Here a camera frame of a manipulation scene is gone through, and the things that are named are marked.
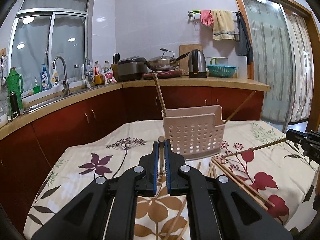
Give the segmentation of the pink white snack bag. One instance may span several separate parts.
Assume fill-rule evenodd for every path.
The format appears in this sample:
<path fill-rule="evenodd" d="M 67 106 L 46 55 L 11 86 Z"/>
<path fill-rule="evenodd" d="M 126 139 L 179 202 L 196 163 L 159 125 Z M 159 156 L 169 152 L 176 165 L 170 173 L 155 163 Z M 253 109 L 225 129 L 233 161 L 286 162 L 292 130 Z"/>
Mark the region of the pink white snack bag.
<path fill-rule="evenodd" d="M 113 70 L 111 68 L 104 70 L 104 77 L 105 77 L 105 84 L 106 85 L 109 85 L 112 83 L 117 83 L 117 81 L 114 77 Z"/>

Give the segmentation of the teal plastic colander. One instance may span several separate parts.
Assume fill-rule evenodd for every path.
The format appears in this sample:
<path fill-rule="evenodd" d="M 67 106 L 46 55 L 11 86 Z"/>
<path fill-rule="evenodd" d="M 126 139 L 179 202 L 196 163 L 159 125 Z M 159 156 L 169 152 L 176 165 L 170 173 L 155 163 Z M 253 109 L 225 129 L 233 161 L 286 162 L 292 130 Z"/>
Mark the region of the teal plastic colander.
<path fill-rule="evenodd" d="M 208 65 L 209 75 L 212 77 L 230 78 L 236 71 L 235 66 L 228 65 Z"/>

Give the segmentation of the blue detergent bottle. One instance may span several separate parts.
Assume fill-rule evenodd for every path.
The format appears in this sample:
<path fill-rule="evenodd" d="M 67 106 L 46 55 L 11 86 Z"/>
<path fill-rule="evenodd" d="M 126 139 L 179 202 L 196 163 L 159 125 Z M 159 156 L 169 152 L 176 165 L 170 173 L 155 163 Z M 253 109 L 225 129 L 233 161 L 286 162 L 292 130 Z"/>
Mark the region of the blue detergent bottle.
<path fill-rule="evenodd" d="M 41 64 L 42 66 L 42 72 L 41 72 L 41 89 L 42 91 L 44 90 L 49 90 L 50 89 L 50 79 L 49 79 L 49 74 L 48 70 L 46 68 L 46 64 L 43 63 Z"/>

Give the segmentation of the aluminium sliding window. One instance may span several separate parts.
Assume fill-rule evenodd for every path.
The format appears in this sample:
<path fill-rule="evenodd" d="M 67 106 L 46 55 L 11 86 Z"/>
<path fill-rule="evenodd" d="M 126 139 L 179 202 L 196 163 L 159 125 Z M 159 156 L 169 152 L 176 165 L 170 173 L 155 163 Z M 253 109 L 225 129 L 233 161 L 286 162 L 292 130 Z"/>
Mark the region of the aluminium sliding window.
<path fill-rule="evenodd" d="M 89 0 L 23 0 L 10 38 L 9 66 L 23 76 L 23 97 L 33 94 L 34 79 L 41 86 L 41 64 L 51 80 L 56 68 L 61 87 L 82 80 L 87 52 Z"/>

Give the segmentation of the yellow hanging towel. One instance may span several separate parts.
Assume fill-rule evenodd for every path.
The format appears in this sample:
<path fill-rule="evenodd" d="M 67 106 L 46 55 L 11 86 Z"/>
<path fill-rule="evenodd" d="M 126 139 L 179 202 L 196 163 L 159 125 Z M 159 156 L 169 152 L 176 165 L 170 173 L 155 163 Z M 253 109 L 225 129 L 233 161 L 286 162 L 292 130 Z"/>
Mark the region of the yellow hanging towel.
<path fill-rule="evenodd" d="M 213 40 L 235 40 L 233 13 L 228 10 L 212 10 Z"/>

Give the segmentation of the white plastic container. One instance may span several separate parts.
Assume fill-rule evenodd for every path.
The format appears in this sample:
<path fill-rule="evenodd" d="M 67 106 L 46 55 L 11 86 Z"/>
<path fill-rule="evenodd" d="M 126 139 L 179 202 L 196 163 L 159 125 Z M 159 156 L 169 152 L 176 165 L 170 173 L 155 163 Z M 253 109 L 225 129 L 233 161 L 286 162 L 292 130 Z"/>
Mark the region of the white plastic container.
<path fill-rule="evenodd" d="M 239 79 L 247 79 L 247 57 L 237 56 L 237 74 Z"/>

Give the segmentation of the stainless steel sink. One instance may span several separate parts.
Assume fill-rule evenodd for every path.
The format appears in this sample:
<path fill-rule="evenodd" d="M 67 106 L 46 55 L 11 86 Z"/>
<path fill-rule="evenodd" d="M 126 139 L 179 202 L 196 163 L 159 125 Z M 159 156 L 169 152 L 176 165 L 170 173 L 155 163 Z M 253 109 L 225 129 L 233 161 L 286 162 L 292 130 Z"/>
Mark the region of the stainless steel sink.
<path fill-rule="evenodd" d="M 30 113 L 33 113 L 43 107 L 50 106 L 50 105 L 52 105 L 56 102 L 60 102 L 62 100 L 65 100 L 65 102 L 69 102 L 72 100 L 73 103 L 80 102 L 80 101 L 89 99 L 90 98 L 89 95 L 94 95 L 93 92 L 95 90 L 105 88 L 105 87 L 107 87 L 107 85 L 98 85 L 98 86 L 91 87 L 91 88 L 81 88 L 79 90 L 75 90 L 73 92 L 70 92 L 69 94 L 62 94 L 62 95 L 55 96 L 55 97 L 49 98 L 49 99 L 41 98 L 39 100 L 39 102 L 37 102 L 37 101 L 26 102 L 25 100 L 23 100 L 22 102 L 24 103 L 24 106 L 23 106 L 23 109 L 20 110 L 20 113 L 22 115 L 30 114 Z"/>

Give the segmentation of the cooking oil bottle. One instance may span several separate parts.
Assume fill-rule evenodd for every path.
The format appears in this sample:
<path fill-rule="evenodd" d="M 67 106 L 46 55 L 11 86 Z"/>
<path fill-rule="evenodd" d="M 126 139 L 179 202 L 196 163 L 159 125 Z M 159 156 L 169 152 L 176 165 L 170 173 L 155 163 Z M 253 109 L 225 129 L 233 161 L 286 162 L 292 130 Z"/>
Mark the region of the cooking oil bottle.
<path fill-rule="evenodd" d="M 95 61 L 95 65 L 94 65 L 94 83 L 95 85 L 104 84 L 104 76 L 102 74 L 102 68 L 98 61 Z"/>

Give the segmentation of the glass sliding door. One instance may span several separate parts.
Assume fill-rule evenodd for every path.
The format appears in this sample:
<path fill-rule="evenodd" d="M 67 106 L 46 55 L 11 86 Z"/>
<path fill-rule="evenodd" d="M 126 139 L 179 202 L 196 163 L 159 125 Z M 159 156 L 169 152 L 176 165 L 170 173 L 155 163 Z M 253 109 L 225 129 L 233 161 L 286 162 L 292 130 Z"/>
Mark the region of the glass sliding door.
<path fill-rule="evenodd" d="M 236 0 L 253 49 L 250 78 L 270 87 L 261 117 L 284 131 L 319 129 L 319 27 L 295 0 Z"/>

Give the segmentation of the white spray cleaner bottle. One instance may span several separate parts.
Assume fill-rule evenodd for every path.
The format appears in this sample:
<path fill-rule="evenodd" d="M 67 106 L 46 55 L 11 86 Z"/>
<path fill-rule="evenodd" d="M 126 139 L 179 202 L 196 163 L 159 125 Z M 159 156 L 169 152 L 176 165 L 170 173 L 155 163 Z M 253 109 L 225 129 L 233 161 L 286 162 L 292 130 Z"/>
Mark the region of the white spray cleaner bottle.
<path fill-rule="evenodd" d="M 59 79 L 59 75 L 57 73 L 56 68 L 53 68 L 53 72 L 52 72 L 52 76 L 51 76 L 51 84 L 52 87 L 56 87 L 60 85 L 60 79 Z"/>

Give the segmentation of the dark grey hanging cloth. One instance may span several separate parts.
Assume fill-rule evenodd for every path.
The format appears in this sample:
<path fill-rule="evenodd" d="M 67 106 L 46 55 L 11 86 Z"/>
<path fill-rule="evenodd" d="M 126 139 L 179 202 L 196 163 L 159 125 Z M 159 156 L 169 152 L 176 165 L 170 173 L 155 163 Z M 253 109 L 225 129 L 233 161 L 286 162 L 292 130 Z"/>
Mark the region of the dark grey hanging cloth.
<path fill-rule="evenodd" d="M 241 12 L 236 13 L 237 26 L 239 31 L 238 55 L 245 56 L 247 65 L 253 62 L 253 49 L 249 39 L 247 26 Z"/>

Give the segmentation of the hanging steel ladle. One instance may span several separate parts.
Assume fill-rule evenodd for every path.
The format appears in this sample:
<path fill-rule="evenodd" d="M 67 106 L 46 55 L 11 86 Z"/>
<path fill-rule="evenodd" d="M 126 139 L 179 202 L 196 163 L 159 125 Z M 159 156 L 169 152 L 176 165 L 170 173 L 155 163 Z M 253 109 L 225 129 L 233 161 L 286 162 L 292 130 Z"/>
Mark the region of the hanging steel ladle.
<path fill-rule="evenodd" d="M 4 53 L 1 54 L 1 87 L 5 87 L 7 78 L 4 76 L 4 67 L 6 62 L 6 56 Z"/>

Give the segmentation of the red kitchen cabinets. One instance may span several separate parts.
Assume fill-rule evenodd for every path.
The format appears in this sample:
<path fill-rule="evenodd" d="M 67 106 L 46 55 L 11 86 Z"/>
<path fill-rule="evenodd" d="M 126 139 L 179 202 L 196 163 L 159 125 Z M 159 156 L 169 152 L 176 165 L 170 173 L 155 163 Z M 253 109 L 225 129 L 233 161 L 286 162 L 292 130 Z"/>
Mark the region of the red kitchen cabinets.
<path fill-rule="evenodd" d="M 259 120 L 265 93 L 256 88 L 162 86 L 168 109 L 220 105 L 229 95 L 240 100 L 226 110 L 227 118 L 245 98 L 251 100 L 232 120 Z M 46 175 L 71 146 L 97 141 L 121 125 L 161 119 L 154 86 L 118 88 L 89 99 L 59 106 L 28 121 L 26 116 L 1 128 L 1 206 L 22 233 L 31 204 Z"/>

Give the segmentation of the red induction cooker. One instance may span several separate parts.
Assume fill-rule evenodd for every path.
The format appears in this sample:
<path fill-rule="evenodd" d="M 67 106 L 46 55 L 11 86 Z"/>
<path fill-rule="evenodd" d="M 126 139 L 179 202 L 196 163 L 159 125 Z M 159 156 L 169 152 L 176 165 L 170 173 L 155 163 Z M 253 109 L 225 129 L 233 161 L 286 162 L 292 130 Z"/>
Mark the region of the red induction cooker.
<path fill-rule="evenodd" d="M 176 70 L 164 70 L 160 72 L 148 72 L 142 75 L 142 79 L 153 79 L 154 75 L 157 75 L 158 79 L 170 79 L 182 76 L 183 72 L 180 69 Z"/>

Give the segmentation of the grey rice cooker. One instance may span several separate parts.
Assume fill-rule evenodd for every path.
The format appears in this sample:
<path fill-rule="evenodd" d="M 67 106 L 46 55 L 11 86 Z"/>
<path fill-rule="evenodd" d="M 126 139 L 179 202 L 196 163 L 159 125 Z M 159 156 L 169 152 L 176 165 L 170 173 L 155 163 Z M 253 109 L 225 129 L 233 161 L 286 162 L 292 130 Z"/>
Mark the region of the grey rice cooker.
<path fill-rule="evenodd" d="M 143 74 L 148 72 L 146 59 L 133 56 L 118 62 L 118 75 L 121 81 L 141 80 Z"/>

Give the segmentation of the green soap dispenser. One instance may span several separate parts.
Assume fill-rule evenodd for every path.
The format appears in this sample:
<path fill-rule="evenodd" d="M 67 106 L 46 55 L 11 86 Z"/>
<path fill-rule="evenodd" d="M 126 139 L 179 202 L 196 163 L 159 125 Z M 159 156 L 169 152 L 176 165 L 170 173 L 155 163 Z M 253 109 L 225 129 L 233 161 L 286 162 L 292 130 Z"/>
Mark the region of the green soap dispenser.
<path fill-rule="evenodd" d="M 38 80 L 37 80 L 37 77 L 35 77 L 35 79 L 34 79 L 34 86 L 33 86 L 33 93 L 34 93 L 34 94 L 37 94 L 37 93 L 39 93 L 39 92 L 41 92 L 41 86 L 40 86 L 40 84 L 39 84 L 39 82 L 38 82 Z"/>

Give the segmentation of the white green mug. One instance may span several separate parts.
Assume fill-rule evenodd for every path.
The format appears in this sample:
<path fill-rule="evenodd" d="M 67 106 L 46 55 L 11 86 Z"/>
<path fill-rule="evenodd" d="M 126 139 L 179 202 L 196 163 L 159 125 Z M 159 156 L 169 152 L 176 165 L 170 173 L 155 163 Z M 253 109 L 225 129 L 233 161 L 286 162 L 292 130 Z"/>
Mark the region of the white green mug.
<path fill-rule="evenodd" d="M 210 65 L 227 65 L 228 58 L 227 57 L 212 57 L 210 59 Z"/>

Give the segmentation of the green thermos jug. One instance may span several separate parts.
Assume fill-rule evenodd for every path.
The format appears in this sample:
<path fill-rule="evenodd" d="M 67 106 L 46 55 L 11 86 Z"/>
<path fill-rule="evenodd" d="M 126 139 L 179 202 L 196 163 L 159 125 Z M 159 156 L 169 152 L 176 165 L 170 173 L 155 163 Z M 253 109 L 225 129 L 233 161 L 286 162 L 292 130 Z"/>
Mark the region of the green thermos jug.
<path fill-rule="evenodd" d="M 10 72 L 7 77 L 7 90 L 9 94 L 13 91 L 16 93 L 19 109 L 22 109 L 23 104 L 22 104 L 21 95 L 24 92 L 23 76 L 21 74 L 18 74 L 18 72 L 16 72 L 15 67 L 10 68 Z"/>

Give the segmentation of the pink perforated utensil holder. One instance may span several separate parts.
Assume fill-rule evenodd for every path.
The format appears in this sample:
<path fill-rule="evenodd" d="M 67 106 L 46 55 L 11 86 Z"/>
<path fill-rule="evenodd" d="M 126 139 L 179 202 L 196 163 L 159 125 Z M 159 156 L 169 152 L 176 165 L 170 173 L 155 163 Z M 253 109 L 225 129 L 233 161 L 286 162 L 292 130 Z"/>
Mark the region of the pink perforated utensil holder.
<path fill-rule="evenodd" d="M 186 161 L 220 153 L 225 131 L 220 105 L 167 109 L 162 116 L 165 139 Z"/>

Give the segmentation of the clear bottle white cap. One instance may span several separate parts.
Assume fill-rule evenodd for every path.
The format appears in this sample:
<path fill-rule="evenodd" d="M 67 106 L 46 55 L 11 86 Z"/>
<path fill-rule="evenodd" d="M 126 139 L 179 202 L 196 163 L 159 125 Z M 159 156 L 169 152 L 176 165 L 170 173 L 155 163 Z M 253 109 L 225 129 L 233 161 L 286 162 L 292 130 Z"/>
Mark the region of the clear bottle white cap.
<path fill-rule="evenodd" d="M 110 64 L 109 64 L 108 61 L 105 61 L 105 63 L 104 63 L 104 70 L 108 71 L 109 69 L 111 69 L 111 66 L 110 66 Z"/>

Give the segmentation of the knife block with knives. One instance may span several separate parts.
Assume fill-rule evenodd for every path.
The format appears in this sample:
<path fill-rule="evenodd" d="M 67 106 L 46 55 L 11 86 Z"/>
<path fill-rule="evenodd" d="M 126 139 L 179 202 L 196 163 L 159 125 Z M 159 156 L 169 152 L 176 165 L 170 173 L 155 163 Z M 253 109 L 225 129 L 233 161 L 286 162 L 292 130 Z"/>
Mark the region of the knife block with knives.
<path fill-rule="evenodd" d="M 120 82 L 120 78 L 119 78 L 119 74 L 118 74 L 118 62 L 119 61 L 120 61 L 120 54 L 119 53 L 115 53 L 113 55 L 111 68 L 112 68 L 112 71 L 113 71 L 114 78 L 115 78 L 115 80 L 117 82 Z"/>

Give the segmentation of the black thermos bottle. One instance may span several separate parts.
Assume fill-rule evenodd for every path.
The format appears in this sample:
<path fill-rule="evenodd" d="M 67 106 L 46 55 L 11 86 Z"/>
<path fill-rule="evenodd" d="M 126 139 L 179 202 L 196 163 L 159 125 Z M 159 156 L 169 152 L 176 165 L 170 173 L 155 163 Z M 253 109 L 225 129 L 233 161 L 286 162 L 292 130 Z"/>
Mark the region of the black thermos bottle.
<path fill-rule="evenodd" d="M 9 93 L 9 99 L 10 99 L 10 106 L 11 106 L 11 112 L 12 112 L 11 117 L 15 119 L 18 116 L 20 116 L 20 109 L 18 106 L 17 95 L 15 91 L 12 91 Z"/>

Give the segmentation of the steel electric kettle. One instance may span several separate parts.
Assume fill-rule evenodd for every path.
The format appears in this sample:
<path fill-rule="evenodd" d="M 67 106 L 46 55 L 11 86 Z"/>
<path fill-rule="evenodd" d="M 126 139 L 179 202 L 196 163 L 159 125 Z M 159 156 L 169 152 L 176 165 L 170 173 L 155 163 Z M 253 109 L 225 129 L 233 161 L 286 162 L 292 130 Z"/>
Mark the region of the steel electric kettle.
<path fill-rule="evenodd" d="M 189 54 L 188 69 L 190 78 L 206 78 L 206 59 L 202 51 L 194 49 Z"/>

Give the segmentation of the pink rubber glove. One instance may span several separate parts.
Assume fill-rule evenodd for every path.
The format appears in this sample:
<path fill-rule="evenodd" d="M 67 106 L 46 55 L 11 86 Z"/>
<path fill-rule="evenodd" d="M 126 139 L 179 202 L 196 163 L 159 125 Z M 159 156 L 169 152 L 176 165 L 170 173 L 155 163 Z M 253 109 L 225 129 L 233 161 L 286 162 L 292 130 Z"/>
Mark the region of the pink rubber glove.
<path fill-rule="evenodd" d="M 214 19 L 211 10 L 201 10 L 200 11 L 200 21 L 205 26 L 212 26 Z"/>

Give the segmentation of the wall towel rail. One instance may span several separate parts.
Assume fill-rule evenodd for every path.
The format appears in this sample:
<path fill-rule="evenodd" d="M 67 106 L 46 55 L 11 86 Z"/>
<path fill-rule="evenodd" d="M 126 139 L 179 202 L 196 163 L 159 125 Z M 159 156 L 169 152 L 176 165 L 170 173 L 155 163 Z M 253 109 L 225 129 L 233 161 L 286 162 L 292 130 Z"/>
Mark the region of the wall towel rail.
<path fill-rule="evenodd" d="M 231 13 L 233 14 L 241 14 L 240 11 L 231 11 Z M 191 10 L 188 11 L 188 17 L 191 18 L 194 22 L 197 20 L 197 18 L 195 18 L 196 14 L 201 14 L 201 10 Z"/>

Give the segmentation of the steel wok with lid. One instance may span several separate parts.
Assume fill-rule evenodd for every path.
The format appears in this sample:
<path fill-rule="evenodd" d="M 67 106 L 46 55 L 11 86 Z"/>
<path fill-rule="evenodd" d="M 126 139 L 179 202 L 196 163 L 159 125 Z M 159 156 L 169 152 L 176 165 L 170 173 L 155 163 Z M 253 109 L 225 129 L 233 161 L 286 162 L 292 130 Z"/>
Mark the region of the steel wok with lid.
<path fill-rule="evenodd" d="M 160 50 L 163 52 L 161 56 L 154 57 L 145 62 L 146 66 L 153 72 L 175 70 L 178 67 L 179 62 L 190 54 L 190 52 L 187 52 L 178 58 L 175 58 L 175 53 L 173 51 L 165 48 L 161 48 Z"/>

